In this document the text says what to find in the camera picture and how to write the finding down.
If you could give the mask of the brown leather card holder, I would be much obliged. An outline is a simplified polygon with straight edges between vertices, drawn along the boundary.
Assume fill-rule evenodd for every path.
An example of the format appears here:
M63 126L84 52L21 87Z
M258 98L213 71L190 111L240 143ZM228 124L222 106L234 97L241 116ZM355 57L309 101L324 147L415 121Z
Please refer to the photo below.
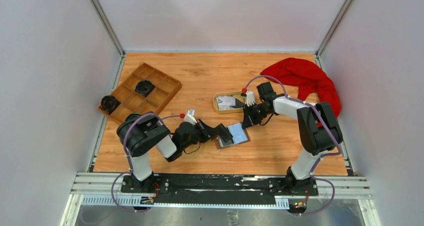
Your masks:
M232 135L232 139L224 142L219 138L216 142L216 149L219 151L221 149L226 149L236 145L244 144L250 141L247 131L242 127L242 123L231 124L227 127L229 132Z

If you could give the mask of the wooden compartment tray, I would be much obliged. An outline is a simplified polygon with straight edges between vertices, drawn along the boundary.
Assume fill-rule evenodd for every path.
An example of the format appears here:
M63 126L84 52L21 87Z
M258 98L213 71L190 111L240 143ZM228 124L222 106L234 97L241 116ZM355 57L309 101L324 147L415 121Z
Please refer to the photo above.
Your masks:
M117 124L133 113L158 115L181 88L179 80L143 62L101 99L97 109Z

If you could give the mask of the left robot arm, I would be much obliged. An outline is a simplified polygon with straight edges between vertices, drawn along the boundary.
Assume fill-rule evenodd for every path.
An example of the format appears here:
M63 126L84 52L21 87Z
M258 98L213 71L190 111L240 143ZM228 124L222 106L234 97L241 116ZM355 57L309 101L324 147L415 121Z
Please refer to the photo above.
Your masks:
M179 118L183 121L174 132L165 125L163 118L152 111L131 113L117 128L116 134L123 145L129 173L140 192L149 192L153 187L153 170L148 156L151 149L157 148L168 162L173 162L192 145L201 145L215 138L225 143L233 139L223 124L208 126L201 119L196 119L194 114L194 109L181 113Z

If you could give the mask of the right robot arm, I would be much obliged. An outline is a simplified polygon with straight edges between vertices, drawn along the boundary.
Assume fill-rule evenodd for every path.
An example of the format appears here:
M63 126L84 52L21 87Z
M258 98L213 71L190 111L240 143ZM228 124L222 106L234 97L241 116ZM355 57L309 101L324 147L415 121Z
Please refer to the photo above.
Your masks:
M327 102L309 103L285 93L277 94L270 82L257 86L260 103L255 94L243 88L243 129L259 125L267 116L285 115L298 123L300 142L303 147L295 163L287 169L284 188L298 195L312 182L312 174L322 157L339 148L343 135Z

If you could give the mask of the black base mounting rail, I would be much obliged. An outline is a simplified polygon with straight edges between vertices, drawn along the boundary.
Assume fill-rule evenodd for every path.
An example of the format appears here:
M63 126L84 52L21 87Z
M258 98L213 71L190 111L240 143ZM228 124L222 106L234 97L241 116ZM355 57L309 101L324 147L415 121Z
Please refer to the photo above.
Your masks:
M158 173L143 182L124 176L121 193L153 194L158 203L205 205L274 205L277 196L318 196L316 181L287 186L283 176Z

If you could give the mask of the beige oval tray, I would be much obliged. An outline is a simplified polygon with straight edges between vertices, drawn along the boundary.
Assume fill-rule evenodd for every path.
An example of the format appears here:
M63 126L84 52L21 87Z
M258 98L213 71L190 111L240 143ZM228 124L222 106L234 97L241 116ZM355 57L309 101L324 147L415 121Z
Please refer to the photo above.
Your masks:
M218 106L217 106L217 102L216 102L216 98L218 96L233 96L239 100L243 99L241 96L241 91L231 91L231 92L220 92L215 94L215 96L213 97L213 107L216 113L218 114L235 114L235 113L242 113L243 112L243 108L232 108L232 109L228 109L228 110L219 110Z

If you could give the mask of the red cloth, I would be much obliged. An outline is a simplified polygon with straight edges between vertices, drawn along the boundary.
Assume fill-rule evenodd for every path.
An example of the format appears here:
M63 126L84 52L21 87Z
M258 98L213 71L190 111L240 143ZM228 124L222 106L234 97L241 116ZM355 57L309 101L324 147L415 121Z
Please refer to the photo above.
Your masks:
M260 74L274 77L271 80L274 83L280 81L284 85L298 87L297 98L302 101L310 94L316 93L320 102L330 104L336 117L342 111L334 82L311 61L289 57L268 66Z

